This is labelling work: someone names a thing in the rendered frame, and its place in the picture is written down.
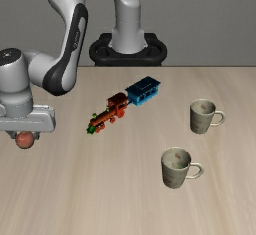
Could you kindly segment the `red-orange peach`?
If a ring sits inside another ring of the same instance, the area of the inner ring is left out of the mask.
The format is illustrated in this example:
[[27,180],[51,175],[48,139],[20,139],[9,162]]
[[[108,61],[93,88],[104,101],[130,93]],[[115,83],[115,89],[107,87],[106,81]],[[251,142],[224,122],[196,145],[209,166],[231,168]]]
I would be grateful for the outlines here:
[[21,149],[28,149],[34,144],[34,136],[32,132],[24,131],[16,135],[15,142]]

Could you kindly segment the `red and blue toy train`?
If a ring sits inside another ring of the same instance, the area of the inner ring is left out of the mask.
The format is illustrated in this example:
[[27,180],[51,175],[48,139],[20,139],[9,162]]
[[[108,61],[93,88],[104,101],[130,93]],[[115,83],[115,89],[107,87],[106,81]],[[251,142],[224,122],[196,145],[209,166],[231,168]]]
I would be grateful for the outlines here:
[[126,93],[119,92],[107,99],[106,109],[92,115],[87,133],[99,133],[105,128],[105,123],[114,123],[117,118],[125,115],[125,110],[130,104],[140,106],[158,93],[160,82],[156,79],[146,76],[138,82],[125,89]]

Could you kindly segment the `beige mug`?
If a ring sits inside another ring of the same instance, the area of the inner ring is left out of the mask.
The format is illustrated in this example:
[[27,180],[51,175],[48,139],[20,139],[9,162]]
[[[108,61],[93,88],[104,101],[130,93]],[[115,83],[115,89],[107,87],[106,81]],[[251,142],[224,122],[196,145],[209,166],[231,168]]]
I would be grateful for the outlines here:
[[[191,167],[197,167],[198,172],[189,176]],[[161,156],[161,170],[163,183],[171,189],[178,189],[186,179],[197,179],[204,173],[200,163],[192,163],[191,155],[183,148],[167,148]]]
[[[217,123],[213,123],[213,117],[220,116]],[[190,129],[192,132],[202,135],[210,127],[217,127],[224,123],[226,115],[216,109],[215,104],[207,99],[197,99],[190,104]]]

